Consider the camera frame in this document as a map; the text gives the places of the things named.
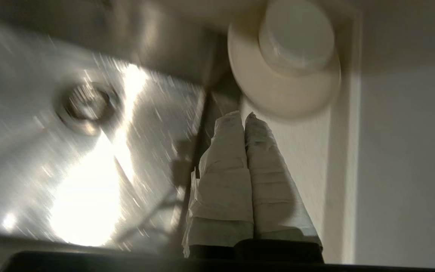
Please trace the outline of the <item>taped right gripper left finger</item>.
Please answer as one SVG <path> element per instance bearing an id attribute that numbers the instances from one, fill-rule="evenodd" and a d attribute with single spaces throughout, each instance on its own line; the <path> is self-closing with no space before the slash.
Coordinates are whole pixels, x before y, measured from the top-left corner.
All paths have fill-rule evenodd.
<path id="1" fill-rule="evenodd" d="M 254 236 L 251 177 L 241 114 L 219 117 L 211 144 L 191 174 L 182 240 L 185 258 L 227 250 Z"/>

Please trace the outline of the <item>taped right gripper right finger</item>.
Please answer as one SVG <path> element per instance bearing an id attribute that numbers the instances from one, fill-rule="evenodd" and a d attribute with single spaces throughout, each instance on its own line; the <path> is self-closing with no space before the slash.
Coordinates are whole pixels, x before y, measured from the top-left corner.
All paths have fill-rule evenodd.
<path id="1" fill-rule="evenodd" d="M 323 244 L 278 148 L 272 130 L 256 114 L 245 121 L 256 239 Z"/>

